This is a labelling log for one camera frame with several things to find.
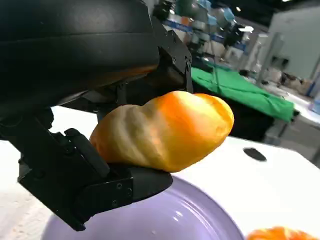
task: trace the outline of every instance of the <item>white surface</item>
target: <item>white surface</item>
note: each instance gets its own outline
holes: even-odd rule
[[[304,121],[315,127],[320,127],[320,115],[309,110],[309,101],[306,101],[294,94],[288,92],[288,95],[284,97],[286,100],[294,103],[294,109],[300,112],[300,116],[304,118]]]
[[[88,137],[97,123],[93,114],[53,110],[55,131],[73,127]],[[267,162],[246,156],[244,147],[255,147]],[[16,183],[18,151],[7,142],[0,142],[0,149],[0,239],[39,240],[51,213]],[[320,237],[320,171],[294,151],[228,137],[206,159],[176,176],[215,199],[244,235],[282,225]]]

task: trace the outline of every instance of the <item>orange object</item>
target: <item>orange object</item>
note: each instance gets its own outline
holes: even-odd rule
[[[143,106],[114,109],[90,141],[107,163],[178,172],[220,146],[233,124],[234,115],[220,98],[173,91]]]
[[[255,230],[246,238],[247,240],[318,240],[303,231],[296,231],[286,227],[277,226],[270,229]]]

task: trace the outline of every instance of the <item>green cloth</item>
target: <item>green cloth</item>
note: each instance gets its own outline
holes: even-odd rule
[[[246,81],[235,71],[226,71],[215,67],[220,87],[219,94],[260,111],[273,118],[291,121],[294,114],[294,104],[275,96],[258,86]],[[191,70],[192,80],[211,92],[218,93],[215,73],[208,73],[198,68]]]

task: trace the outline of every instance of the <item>robotic hand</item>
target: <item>robotic hand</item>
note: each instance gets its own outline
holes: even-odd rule
[[[50,107],[101,118],[192,92],[192,57],[178,36],[141,0],[2,1],[0,15],[0,137],[21,152],[18,182],[76,231],[168,188],[169,173],[107,164],[76,129],[51,133]]]

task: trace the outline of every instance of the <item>plate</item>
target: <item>plate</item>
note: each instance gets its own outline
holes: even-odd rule
[[[197,187],[173,177],[167,190],[92,217],[76,232],[53,215],[42,240],[244,240],[228,214]]]

